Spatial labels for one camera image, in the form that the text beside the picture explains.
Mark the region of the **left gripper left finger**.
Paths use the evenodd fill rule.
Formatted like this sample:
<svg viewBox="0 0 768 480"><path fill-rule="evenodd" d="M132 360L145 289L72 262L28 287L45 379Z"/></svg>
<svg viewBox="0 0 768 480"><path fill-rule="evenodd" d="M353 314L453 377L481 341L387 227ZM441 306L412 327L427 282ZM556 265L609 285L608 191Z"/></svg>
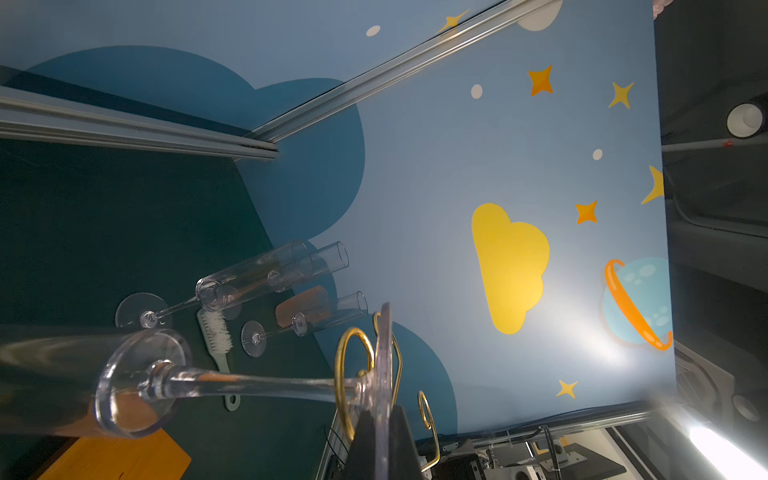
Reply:
<svg viewBox="0 0 768 480"><path fill-rule="evenodd" d="M376 430L374 417L362 411L342 474L343 480L373 480L375 473Z"/></svg>

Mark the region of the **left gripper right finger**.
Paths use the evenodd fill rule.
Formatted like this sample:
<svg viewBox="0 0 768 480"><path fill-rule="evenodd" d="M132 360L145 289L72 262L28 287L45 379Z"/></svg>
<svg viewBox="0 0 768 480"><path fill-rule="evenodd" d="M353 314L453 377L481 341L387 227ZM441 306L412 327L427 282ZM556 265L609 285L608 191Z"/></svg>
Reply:
<svg viewBox="0 0 768 480"><path fill-rule="evenodd" d="M422 480L421 466L404 409L395 405L389 421L389 480Z"/></svg>

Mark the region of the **clear flute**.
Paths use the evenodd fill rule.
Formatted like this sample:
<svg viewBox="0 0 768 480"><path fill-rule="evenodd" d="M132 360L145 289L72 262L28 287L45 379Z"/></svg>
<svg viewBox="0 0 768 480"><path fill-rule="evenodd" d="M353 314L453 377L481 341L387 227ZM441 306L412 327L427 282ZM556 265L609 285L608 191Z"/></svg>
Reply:
<svg viewBox="0 0 768 480"><path fill-rule="evenodd" d="M229 320L239 315L246 302L331 275L349 264L340 241L321 248L293 241L211 274L207 280L213 282L215 310Z"/></svg>
<svg viewBox="0 0 768 480"><path fill-rule="evenodd" d="M353 338L342 383L353 422L356 379L366 371L366 349ZM1 328L4 435L68 437L55 430L93 415L105 433L138 439L159 430L181 399L231 394L336 403L334 376L274 378L195 368L188 342L172 329Z"/></svg>
<svg viewBox="0 0 768 480"><path fill-rule="evenodd" d="M148 292L127 296L115 312L119 328L165 328L174 314L190 307L222 312L270 293L279 293L310 277L313 262L303 241L270 250L200 278L193 296L175 305Z"/></svg>
<svg viewBox="0 0 768 480"><path fill-rule="evenodd" d="M273 337L285 334L305 337L358 320L368 313L368 302L361 291L331 300L324 289L316 287L276 308L276 317L286 319L286 325L266 331L258 321L246 322L241 329L240 343L248 356L258 358L264 354L268 340Z"/></svg>

